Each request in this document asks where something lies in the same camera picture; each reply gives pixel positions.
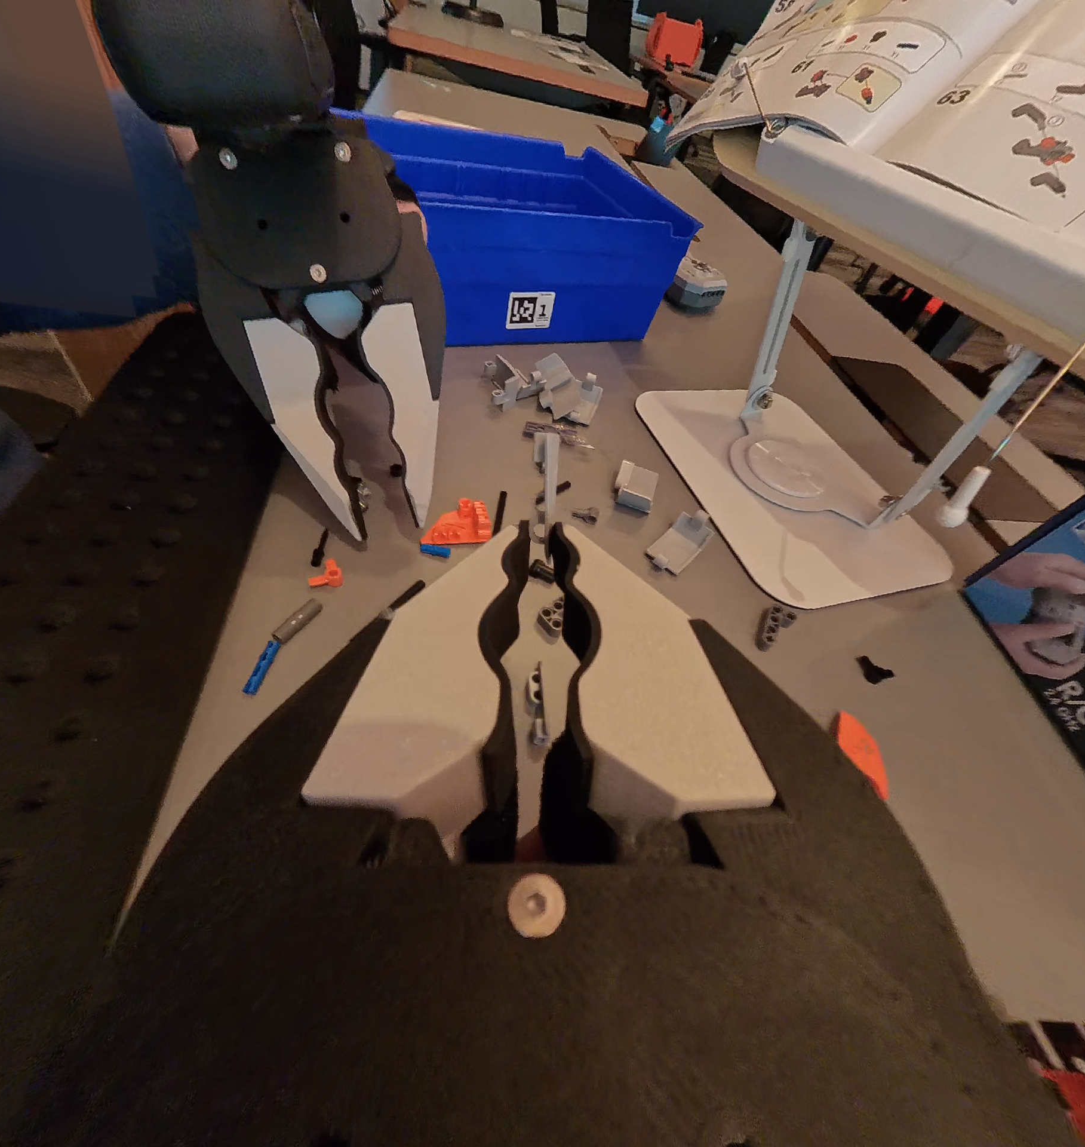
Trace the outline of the red boxy device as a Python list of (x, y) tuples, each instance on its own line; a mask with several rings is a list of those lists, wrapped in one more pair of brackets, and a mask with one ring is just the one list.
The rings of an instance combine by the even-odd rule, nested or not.
[(701, 18), (679, 20), (659, 10), (647, 27), (642, 55), (664, 70), (689, 70), (701, 57), (704, 38)]

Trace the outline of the light grey thin toy piece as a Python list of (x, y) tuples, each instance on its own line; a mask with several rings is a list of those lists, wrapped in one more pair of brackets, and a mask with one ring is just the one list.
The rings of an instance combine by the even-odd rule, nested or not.
[(552, 529), (557, 495), (554, 494), (559, 484), (559, 464), (562, 442), (559, 437), (550, 435), (534, 437), (534, 459), (542, 479), (542, 490), (547, 491), (547, 498), (541, 505), (535, 505), (536, 521), (534, 526), (535, 540), (549, 550), (549, 535)]

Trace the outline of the orange wedge panel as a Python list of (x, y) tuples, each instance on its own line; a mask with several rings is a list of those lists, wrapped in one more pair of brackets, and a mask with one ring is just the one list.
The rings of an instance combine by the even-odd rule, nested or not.
[(420, 539), (426, 546), (465, 546), (492, 539), (492, 519), (481, 500), (461, 498), (457, 506), (442, 514)]

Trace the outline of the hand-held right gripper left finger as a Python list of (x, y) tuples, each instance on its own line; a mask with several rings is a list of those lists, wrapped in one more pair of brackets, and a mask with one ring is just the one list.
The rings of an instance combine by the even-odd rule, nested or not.
[(312, 806), (385, 810), (510, 862), (519, 838), (514, 688), (530, 528), (505, 528), (402, 604), (302, 785)]

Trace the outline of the blue plastic bin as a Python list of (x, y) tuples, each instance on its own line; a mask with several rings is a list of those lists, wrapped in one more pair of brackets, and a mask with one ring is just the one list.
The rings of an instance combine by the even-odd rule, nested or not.
[(449, 347), (641, 340), (701, 227), (592, 147), (339, 114), (420, 202)]

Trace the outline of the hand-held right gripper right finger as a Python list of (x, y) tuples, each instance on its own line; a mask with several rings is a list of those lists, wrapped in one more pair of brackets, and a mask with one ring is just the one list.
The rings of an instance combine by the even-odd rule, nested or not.
[(609, 864), (622, 839), (685, 815), (760, 810), (776, 789), (687, 613), (586, 534), (549, 536), (576, 659), (542, 779), (560, 864)]

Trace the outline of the black dimpled foam pad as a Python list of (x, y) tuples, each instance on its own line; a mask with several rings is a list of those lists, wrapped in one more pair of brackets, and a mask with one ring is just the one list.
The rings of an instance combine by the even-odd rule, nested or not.
[(0, 1144), (101, 968), (280, 457), (177, 312), (0, 520)]

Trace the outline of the light grey flat clip panel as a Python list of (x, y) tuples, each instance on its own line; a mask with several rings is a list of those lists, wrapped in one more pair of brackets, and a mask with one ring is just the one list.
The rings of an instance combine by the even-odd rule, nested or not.
[(680, 513), (670, 528), (645, 549), (656, 570), (680, 575), (704, 551), (715, 530), (705, 510)]

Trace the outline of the person's left forearm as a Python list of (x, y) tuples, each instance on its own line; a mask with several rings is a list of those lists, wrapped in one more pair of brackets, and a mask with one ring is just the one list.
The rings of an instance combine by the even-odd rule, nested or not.
[(159, 166), (152, 191), (161, 272), (174, 299), (196, 304), (197, 280), (190, 232), (197, 224), (197, 216), (186, 167), (199, 144), (189, 126), (162, 122), (157, 124), (157, 129)]

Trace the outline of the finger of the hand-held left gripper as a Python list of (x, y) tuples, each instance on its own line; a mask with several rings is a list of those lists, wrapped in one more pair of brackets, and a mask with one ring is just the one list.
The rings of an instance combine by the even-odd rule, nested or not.
[(412, 519), (424, 528), (432, 500), (439, 401), (424, 361), (410, 302), (379, 306), (359, 332), (366, 374), (387, 394), (390, 437), (401, 457)]
[(321, 406), (319, 349), (280, 319), (249, 319), (242, 326), (276, 435), (339, 524), (364, 541), (360, 484), (346, 472), (337, 434)]

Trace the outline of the white book stand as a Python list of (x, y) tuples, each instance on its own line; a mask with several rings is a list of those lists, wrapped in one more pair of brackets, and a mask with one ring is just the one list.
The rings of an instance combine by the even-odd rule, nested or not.
[[(790, 201), (760, 350), (741, 390), (651, 391), (636, 410), (710, 524), (765, 593), (799, 608), (865, 600), (950, 579), (947, 553), (911, 511), (940, 485), (1040, 359), (1085, 359), (1085, 240), (1027, 221), (964, 192), (911, 175), (854, 146), (761, 111), (764, 130), (746, 154), (759, 194)], [(780, 395), (781, 349), (807, 277), (815, 222), (860, 225), (879, 242), (932, 262), (971, 310), (1000, 330), (1026, 332), (1017, 360), (912, 485), (887, 494), (796, 400)]]

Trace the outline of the wooden background desk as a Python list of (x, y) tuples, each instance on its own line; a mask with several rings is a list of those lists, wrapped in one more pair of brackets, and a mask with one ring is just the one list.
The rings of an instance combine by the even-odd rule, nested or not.
[(386, 37), (409, 58), (465, 65), (624, 107), (647, 100), (637, 78), (584, 43), (454, 17), (442, 12), (441, 2), (407, 3), (387, 22)]

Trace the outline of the blue pin with grey sleeve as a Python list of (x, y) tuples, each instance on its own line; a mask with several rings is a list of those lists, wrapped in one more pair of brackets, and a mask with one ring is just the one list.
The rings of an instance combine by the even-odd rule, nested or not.
[(295, 609), (286, 620), (280, 623), (276, 629), (272, 630), (266, 645), (264, 646), (259, 659), (255, 663), (255, 666), (252, 668), (247, 680), (242, 686), (241, 693), (244, 695), (257, 694), (279, 651), (285, 644), (296, 638), (317, 615), (320, 615), (321, 609), (322, 605), (319, 600), (307, 599), (304, 604)]

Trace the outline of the toy instruction booklet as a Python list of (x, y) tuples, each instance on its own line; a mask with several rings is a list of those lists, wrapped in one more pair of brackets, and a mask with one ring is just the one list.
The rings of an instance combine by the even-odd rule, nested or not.
[(1085, 244), (1085, 1), (776, 2), (669, 141), (791, 124)]

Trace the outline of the blue toy kit box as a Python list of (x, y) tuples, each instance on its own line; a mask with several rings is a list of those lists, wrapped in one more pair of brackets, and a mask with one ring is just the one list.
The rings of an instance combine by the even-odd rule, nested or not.
[(1085, 771), (1085, 495), (971, 575), (962, 595)]

